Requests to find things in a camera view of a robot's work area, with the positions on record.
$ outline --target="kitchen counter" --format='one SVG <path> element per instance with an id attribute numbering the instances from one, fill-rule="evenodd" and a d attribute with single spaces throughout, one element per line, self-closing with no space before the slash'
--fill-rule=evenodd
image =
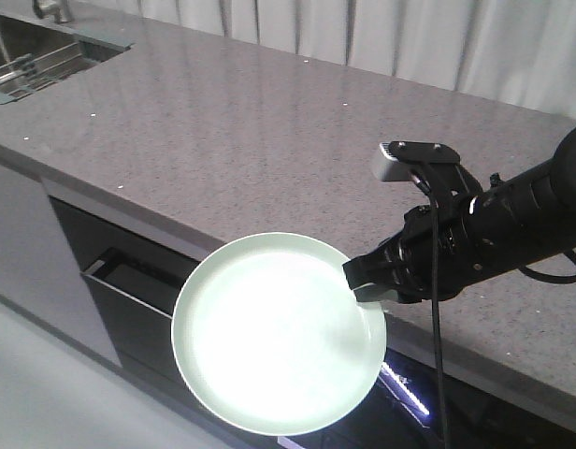
<path id="1" fill-rule="evenodd" d="M 486 186 L 492 172 L 507 179 L 552 157 L 576 125 L 99 7 L 73 9 L 72 26 L 135 45 L 0 106 L 0 163 L 203 253 L 267 231 L 367 253 L 426 202 L 410 183 L 375 180 L 369 160 L 379 142 L 448 144 Z M 30 1 L 0 0 L 0 10 L 36 20 Z M 510 273 L 441 312 L 448 372 L 576 431 L 576 284 Z M 390 305 L 388 322 L 391 345 L 428 358 L 428 301 Z"/>

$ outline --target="black drawer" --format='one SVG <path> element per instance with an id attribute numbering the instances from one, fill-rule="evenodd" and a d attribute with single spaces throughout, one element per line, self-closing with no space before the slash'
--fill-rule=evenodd
<path id="1" fill-rule="evenodd" d="M 198 262 L 50 199 L 125 369 L 184 385 L 171 345 L 171 316 Z"/>

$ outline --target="black robotic arm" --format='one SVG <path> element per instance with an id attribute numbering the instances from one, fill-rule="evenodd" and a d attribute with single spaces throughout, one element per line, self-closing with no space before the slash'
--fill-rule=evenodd
<path id="1" fill-rule="evenodd" d="M 576 266 L 576 128 L 554 157 L 484 191 L 443 144 L 381 144 L 373 171 L 382 181 L 413 181 L 433 196 L 439 219 L 440 300 L 468 285 L 513 269 L 545 282 L 576 282 L 527 265 L 564 253 Z M 404 216 L 400 232 L 343 268 L 358 301 L 391 298 L 412 303 L 431 297 L 432 223 L 428 206 Z"/>

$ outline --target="sink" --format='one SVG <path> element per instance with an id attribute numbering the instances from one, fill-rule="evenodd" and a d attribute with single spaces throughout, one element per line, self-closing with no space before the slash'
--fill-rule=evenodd
<path id="1" fill-rule="evenodd" d="M 131 43 L 0 14 L 0 104 L 17 101 L 90 69 Z"/>

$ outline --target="led light strip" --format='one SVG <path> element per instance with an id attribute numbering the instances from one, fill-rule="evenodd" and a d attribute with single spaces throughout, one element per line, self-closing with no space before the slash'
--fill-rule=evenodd
<path id="1" fill-rule="evenodd" d="M 423 404 L 423 402 L 421 402 L 421 401 L 407 388 L 407 386 L 402 383 L 402 381 L 400 380 L 400 377 L 390 368 L 390 366 L 389 366 L 387 363 L 385 363 L 385 362 L 382 363 L 381 372 L 382 372 L 384 375 L 390 376 L 390 378 L 393 379 L 394 382 L 396 382 L 396 384 L 400 387 L 400 389 L 406 393 L 406 395 L 409 397 L 409 399 L 412 401 L 412 403 L 415 404 L 415 406 L 417 407 L 417 409 L 419 410 L 419 412 L 421 412 L 421 413 L 424 414 L 425 416 L 429 416 L 429 410 L 426 408 L 426 406 Z"/>

